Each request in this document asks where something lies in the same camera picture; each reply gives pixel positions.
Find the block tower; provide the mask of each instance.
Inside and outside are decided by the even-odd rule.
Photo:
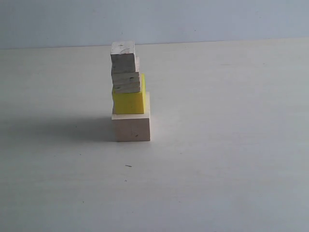
[[[133,41],[114,42],[112,122],[118,142],[150,141],[150,99]]]

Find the white wall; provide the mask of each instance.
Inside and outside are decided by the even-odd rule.
[[[0,0],[0,48],[309,36],[308,0]]]

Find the white table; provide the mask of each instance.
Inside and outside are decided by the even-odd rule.
[[[0,231],[308,232],[309,39],[136,51],[151,142],[112,140],[109,46],[0,51]]]

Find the stacked blocks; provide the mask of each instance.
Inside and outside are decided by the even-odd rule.
[[[150,140],[150,96],[133,41],[114,42],[112,60],[112,121],[119,142]]]

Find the yellow block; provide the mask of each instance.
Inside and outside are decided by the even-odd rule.
[[[115,93],[112,89],[114,101],[113,114],[144,114],[145,111],[145,77],[141,74],[141,91],[138,93]]]

